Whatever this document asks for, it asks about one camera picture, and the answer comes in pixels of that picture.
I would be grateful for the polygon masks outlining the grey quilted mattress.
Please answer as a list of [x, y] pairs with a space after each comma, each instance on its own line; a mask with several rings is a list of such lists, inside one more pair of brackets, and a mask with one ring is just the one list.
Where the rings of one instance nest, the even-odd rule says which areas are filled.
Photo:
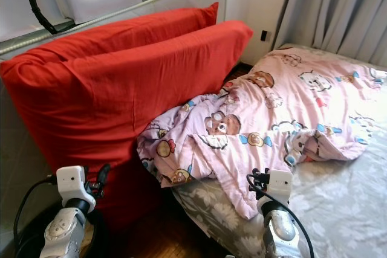
[[[78, 24], [64, 33], [52, 35], [44, 30], [34, 31], [19, 37], [11, 38], [1, 43], [0, 62], [18, 56], [31, 48], [52, 42], [57, 38], [80, 33], [90, 28], [97, 28], [103, 24], [133, 19], [144, 15], [174, 10], [178, 8], [205, 8], [212, 3], [219, 3], [216, 20], [222, 22], [225, 19], [227, 10], [227, 0], [143, 0], [132, 7], [124, 8], [112, 14], [108, 14], [97, 19]], [[19, 164], [18, 155], [23, 152], [23, 146], [28, 140], [28, 131], [21, 122], [19, 114], [11, 105], [10, 97], [6, 89], [1, 86], [1, 120], [6, 125], [2, 128], [2, 145], [0, 145], [1, 178], [1, 206], [5, 207], [11, 203], [11, 198], [6, 197], [11, 193], [11, 182], [19, 179], [13, 177], [13, 172]]]

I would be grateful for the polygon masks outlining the grey curtain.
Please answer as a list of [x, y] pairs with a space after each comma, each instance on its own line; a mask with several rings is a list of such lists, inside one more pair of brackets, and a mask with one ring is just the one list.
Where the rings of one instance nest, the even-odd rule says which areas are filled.
[[387, 68], [387, 0], [287, 0], [273, 47], [285, 44]]

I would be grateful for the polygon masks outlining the bed with grey floral sheet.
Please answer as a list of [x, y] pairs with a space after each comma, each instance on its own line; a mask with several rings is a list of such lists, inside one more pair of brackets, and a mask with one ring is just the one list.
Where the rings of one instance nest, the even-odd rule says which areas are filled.
[[[376, 96], [376, 127], [358, 159], [302, 163], [290, 206], [310, 233], [317, 258], [387, 258], [387, 68]], [[264, 258], [263, 220], [236, 214], [220, 184], [204, 179], [172, 189], [183, 210], [236, 258]]]

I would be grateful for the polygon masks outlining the thick red cushion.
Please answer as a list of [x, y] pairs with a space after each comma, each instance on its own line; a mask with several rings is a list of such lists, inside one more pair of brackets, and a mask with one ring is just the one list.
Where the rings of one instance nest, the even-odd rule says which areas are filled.
[[97, 203], [111, 231], [122, 231], [160, 203], [160, 186], [136, 152], [155, 117], [202, 94], [218, 92], [251, 39], [227, 21], [162, 42], [97, 54], [63, 39], [2, 62], [1, 76], [17, 113], [51, 169], [85, 165], [94, 177], [110, 164]]

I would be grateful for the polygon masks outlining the thin red cushion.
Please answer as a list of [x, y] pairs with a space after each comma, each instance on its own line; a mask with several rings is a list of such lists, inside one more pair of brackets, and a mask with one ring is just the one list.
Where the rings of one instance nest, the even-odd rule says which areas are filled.
[[213, 26], [218, 18], [219, 7], [220, 4], [215, 2], [205, 8], [166, 10], [102, 24], [32, 48], [27, 53], [53, 53], [70, 59], [154, 44]]

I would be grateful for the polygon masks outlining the pink cartoon print blanket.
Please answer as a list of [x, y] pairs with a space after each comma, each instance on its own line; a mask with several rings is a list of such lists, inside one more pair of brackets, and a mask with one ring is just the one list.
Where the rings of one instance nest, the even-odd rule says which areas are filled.
[[137, 152], [163, 188], [216, 179], [238, 216], [251, 219], [258, 213], [247, 184], [253, 169], [358, 158], [386, 86], [387, 68], [316, 49], [276, 49], [219, 93], [152, 120]]

